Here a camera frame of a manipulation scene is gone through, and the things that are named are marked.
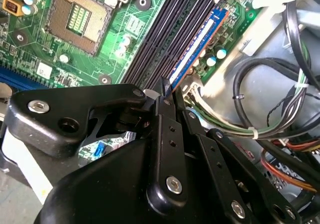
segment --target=screw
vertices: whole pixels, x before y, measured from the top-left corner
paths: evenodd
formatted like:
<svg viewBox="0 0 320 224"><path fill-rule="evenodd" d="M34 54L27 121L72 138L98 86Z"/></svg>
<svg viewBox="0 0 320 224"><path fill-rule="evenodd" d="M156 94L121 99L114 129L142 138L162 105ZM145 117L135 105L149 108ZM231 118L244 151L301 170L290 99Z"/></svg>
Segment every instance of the screw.
<svg viewBox="0 0 320 224"><path fill-rule="evenodd" d="M196 115L195 115L193 112L189 112L189 116L190 116L192 119L196 119Z"/></svg>
<svg viewBox="0 0 320 224"><path fill-rule="evenodd" d="M142 93L141 93L141 91L139 91L138 89L133 89L133 94L135 94L136 96L138 96L138 97L142 97Z"/></svg>
<svg viewBox="0 0 320 224"><path fill-rule="evenodd" d="M285 210L293 220L296 219L295 214L293 213L293 211L289 207L286 207Z"/></svg>
<svg viewBox="0 0 320 224"><path fill-rule="evenodd" d="M144 124L143 124L143 127L146 128L150 125L150 121L146 121Z"/></svg>
<svg viewBox="0 0 320 224"><path fill-rule="evenodd" d="M42 100L32 100L28 103L28 108L34 113L47 113L50 110L48 103Z"/></svg>
<svg viewBox="0 0 320 224"><path fill-rule="evenodd" d="M218 138L223 138L223 137L224 137L224 136L223 136L220 132L218 132L218 131L216 131L215 134L218 136Z"/></svg>
<svg viewBox="0 0 320 224"><path fill-rule="evenodd" d="M170 192L177 195L182 192L181 182L174 176L169 176L165 182Z"/></svg>
<svg viewBox="0 0 320 224"><path fill-rule="evenodd" d="M166 99L164 99L163 102L164 102L165 104L167 104L168 106L171 105L170 101L168 101L168 100L166 100Z"/></svg>
<svg viewBox="0 0 320 224"><path fill-rule="evenodd" d="M240 219L244 219L246 217L246 213L244 208L237 202L236 200L231 203L232 210Z"/></svg>

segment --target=ram module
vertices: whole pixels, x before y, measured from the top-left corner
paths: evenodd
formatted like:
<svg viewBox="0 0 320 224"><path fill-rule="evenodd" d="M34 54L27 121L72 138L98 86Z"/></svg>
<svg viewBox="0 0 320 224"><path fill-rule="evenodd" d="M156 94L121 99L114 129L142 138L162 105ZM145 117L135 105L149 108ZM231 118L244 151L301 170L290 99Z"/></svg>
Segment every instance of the ram module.
<svg viewBox="0 0 320 224"><path fill-rule="evenodd" d="M175 90L183 78L186 76L188 70L197 60L200 53L206 48L210 39L226 20L228 10L215 7L205 19L203 25L198 30L191 43L183 52L175 68L169 76L172 89Z"/></svg>

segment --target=motherboard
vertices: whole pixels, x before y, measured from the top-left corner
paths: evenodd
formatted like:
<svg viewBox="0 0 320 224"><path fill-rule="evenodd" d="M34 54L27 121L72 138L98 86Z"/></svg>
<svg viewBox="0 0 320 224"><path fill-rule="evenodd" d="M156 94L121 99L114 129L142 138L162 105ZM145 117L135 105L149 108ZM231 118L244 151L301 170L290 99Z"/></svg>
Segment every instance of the motherboard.
<svg viewBox="0 0 320 224"><path fill-rule="evenodd" d="M120 83L165 0L0 1L0 68L60 88Z"/></svg>

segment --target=black plastic bracket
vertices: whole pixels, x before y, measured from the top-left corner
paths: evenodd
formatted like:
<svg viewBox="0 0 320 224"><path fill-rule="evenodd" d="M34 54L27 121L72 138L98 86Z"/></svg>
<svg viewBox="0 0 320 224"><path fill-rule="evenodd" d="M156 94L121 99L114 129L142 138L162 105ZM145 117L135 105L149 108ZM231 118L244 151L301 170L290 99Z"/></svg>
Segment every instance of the black plastic bracket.
<svg viewBox="0 0 320 224"><path fill-rule="evenodd" d="M189 138L197 145L211 179L212 212L221 223L259 223L246 206L237 189L218 144L205 136L198 117L189 110L182 112Z"/></svg>
<svg viewBox="0 0 320 224"><path fill-rule="evenodd" d="M169 215L184 207L188 198L183 133L171 94L159 96L154 111L146 196L157 213Z"/></svg>
<svg viewBox="0 0 320 224"><path fill-rule="evenodd" d="M34 100L46 103L49 110L31 111L28 105ZM132 84L24 91L12 96L4 122L11 134L25 144L51 157L67 158L76 153L87 137L94 109L104 109L101 118L112 132L122 127L116 122L121 120L124 110L141 108L146 100L145 94ZM143 125L141 118L136 121L131 124L133 128Z"/></svg>
<svg viewBox="0 0 320 224"><path fill-rule="evenodd" d="M207 137L215 140L230 169L233 180L243 183L250 195L254 216L262 223L302 223L298 212L272 186L261 172L218 129L211 129Z"/></svg>

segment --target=cable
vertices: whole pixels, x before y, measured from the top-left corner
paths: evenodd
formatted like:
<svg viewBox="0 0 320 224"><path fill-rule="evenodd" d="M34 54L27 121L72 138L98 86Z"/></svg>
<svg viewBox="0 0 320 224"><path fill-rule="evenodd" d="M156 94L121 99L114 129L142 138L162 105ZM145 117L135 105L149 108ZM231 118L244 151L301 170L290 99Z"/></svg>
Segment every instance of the cable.
<svg viewBox="0 0 320 224"><path fill-rule="evenodd" d="M305 190L308 191L312 191L312 192L316 192L316 190L308 183L306 183L305 181L299 180L293 176L290 176L288 174L286 174L285 172L277 169L276 167L274 167L273 165L271 165L267 160L266 160L266 150L263 149L262 153L261 153L261 164L272 174L274 174L275 176L283 179L284 181L286 181L287 183L293 184L297 187L303 188Z"/></svg>
<svg viewBox="0 0 320 224"><path fill-rule="evenodd" d="M286 10L283 14L286 16L286 18L284 18L285 31L290 39L293 54L298 62L299 67L308 78L310 84L320 91L320 84L311 71L311 64L306 61L303 54L303 49L306 47L300 40L296 6L296 1L291 1L286 4Z"/></svg>
<svg viewBox="0 0 320 224"><path fill-rule="evenodd" d="M315 96L315 95L312 95L310 93L306 93L305 94L306 96L308 97L312 97L318 101L320 101L320 97L318 96ZM276 110L278 109L282 103L284 103L286 100L292 98L294 95L289 95L289 96L286 96L285 98L283 98L274 108L272 108L269 112L268 112L268 115L266 116L266 125L269 127L270 124L269 124L269 121L270 121L270 115ZM309 123L311 123L313 121L313 119L315 119L315 117L313 117L312 119L308 120L307 122L305 122L303 125L301 125L302 127L308 125Z"/></svg>

